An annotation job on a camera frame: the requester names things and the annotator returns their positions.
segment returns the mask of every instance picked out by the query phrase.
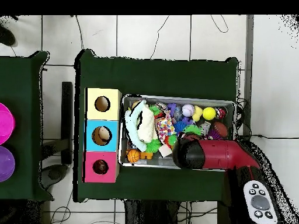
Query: green table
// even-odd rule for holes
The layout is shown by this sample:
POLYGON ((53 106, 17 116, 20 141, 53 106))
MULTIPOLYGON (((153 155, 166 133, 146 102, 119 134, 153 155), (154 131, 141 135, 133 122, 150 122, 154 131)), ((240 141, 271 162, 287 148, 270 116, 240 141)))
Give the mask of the green table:
POLYGON ((0 102, 15 117, 12 136, 2 146, 15 157, 13 175, 0 183, 0 199, 52 200, 40 187, 41 121, 39 77, 48 53, 29 58, 0 57, 0 102))
POLYGON ((219 201, 225 173, 155 169, 120 168, 113 184, 83 183, 82 155, 84 146, 85 88, 118 89, 122 94, 188 97, 235 101, 237 95, 238 60, 225 62, 140 60, 129 58, 97 58, 91 50, 82 50, 76 60, 74 196, 109 199, 171 201, 219 201))

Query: red ball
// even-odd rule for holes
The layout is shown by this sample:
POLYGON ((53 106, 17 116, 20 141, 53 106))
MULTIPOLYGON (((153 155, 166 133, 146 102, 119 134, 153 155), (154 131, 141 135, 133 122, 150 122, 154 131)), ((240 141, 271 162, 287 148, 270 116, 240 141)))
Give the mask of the red ball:
POLYGON ((219 135, 223 138, 227 137, 227 127, 221 122, 214 123, 215 130, 219 133, 219 135))

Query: remote control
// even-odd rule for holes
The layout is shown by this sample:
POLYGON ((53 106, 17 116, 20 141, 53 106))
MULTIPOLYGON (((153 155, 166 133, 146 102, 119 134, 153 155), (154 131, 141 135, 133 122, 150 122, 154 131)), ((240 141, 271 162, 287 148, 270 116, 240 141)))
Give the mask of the remote control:
POLYGON ((256 224, 278 223, 270 194, 261 182, 251 180, 244 185, 243 191, 251 220, 256 224))

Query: shoe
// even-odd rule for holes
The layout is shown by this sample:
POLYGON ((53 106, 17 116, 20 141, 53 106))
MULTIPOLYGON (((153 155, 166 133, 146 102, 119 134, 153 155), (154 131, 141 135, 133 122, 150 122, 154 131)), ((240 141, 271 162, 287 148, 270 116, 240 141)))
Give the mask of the shoe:
POLYGON ((12 46, 16 42, 15 36, 8 29, 0 26, 0 43, 12 46))

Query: pink box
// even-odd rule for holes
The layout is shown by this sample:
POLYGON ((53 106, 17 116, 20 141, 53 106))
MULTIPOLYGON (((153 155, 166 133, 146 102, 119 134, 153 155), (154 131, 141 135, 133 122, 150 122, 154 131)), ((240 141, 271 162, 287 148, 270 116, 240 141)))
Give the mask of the pink box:
POLYGON ((85 161, 85 181, 90 183, 115 183, 119 174, 119 163, 117 152, 87 151, 85 161), (108 165, 105 174, 97 174, 93 170, 93 165, 97 160, 103 160, 108 165))

